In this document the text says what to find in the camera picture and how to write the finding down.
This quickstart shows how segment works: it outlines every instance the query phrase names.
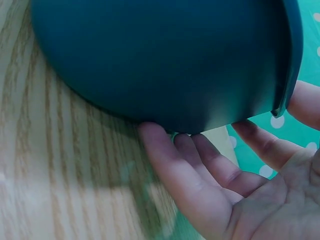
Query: teal bowl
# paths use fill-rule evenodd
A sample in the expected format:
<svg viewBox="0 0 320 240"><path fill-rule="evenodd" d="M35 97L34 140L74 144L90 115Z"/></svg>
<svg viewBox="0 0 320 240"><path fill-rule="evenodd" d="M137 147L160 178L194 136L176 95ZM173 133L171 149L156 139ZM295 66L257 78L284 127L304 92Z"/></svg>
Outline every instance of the teal bowl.
<svg viewBox="0 0 320 240"><path fill-rule="evenodd" d="M80 96L179 133L281 116L302 60L296 0L31 0L31 17Z"/></svg>

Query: hand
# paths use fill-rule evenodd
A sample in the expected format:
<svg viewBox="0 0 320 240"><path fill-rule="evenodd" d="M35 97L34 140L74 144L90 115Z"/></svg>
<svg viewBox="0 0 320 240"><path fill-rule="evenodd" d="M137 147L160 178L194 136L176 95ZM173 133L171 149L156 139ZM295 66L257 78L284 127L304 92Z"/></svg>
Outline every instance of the hand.
<svg viewBox="0 0 320 240"><path fill-rule="evenodd" d="M320 87L298 81L288 111L320 130ZM208 240L320 238L320 151L278 139L246 120L239 136L278 172L268 180L241 171L202 134L178 135L143 123L151 164L180 211Z"/></svg>

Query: polka dot fabric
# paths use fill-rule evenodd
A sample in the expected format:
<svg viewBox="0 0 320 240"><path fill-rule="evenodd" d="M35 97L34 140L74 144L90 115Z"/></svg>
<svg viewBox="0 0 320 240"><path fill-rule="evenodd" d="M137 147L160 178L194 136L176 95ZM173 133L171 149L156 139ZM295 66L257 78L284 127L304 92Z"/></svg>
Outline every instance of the polka dot fabric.
<svg viewBox="0 0 320 240"><path fill-rule="evenodd" d="M304 33L304 52L299 80L320 86L320 1L300 0L299 5ZM312 150L320 147L320 132L298 122L287 112L279 118L274 118L271 113L265 113L251 120L279 138ZM269 179L277 174L258 158L231 126L227 126L227 129L242 170L260 174Z"/></svg>

